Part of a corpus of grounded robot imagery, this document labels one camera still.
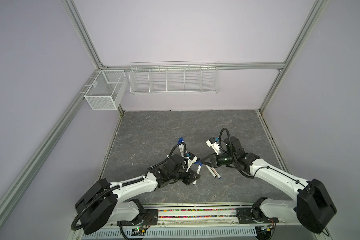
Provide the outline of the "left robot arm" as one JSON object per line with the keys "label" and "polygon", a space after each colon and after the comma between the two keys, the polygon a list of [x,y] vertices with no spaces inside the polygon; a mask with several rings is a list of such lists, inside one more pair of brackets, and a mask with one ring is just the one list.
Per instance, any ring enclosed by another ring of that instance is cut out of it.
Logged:
{"label": "left robot arm", "polygon": [[77,215],[71,223],[71,230],[82,229],[89,235],[108,222],[142,221],[145,209],[136,196],[177,182],[189,186],[200,177],[186,166],[182,156],[173,155],[149,167],[143,175],[126,181],[100,179],[76,202]]}

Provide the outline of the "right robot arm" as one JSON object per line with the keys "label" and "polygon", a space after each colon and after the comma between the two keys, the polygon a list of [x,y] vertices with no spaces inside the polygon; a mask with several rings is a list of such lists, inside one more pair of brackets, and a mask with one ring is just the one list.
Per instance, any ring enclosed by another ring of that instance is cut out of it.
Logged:
{"label": "right robot arm", "polygon": [[206,144],[214,153],[203,158],[202,164],[214,169],[220,166],[234,167],[244,177],[264,180],[290,197],[289,201],[259,198],[247,215],[256,223],[278,218],[299,222],[310,232],[320,234],[337,213],[321,181],[298,178],[253,153],[245,152],[236,137],[226,138],[223,142],[218,138],[210,138]]}

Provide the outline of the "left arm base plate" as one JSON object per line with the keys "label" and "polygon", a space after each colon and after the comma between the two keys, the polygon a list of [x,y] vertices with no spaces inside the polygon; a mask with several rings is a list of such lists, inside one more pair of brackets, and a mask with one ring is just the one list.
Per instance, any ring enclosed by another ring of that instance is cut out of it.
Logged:
{"label": "left arm base plate", "polygon": [[156,226],[159,219],[158,209],[147,209],[139,213],[132,221],[121,221],[122,226]]}

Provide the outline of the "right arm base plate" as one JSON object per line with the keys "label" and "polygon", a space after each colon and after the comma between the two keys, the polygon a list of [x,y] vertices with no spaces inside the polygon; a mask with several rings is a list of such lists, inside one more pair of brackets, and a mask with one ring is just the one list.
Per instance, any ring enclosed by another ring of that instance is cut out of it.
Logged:
{"label": "right arm base plate", "polygon": [[259,209],[251,207],[237,208],[236,217],[240,224],[277,224],[278,218],[268,218]]}

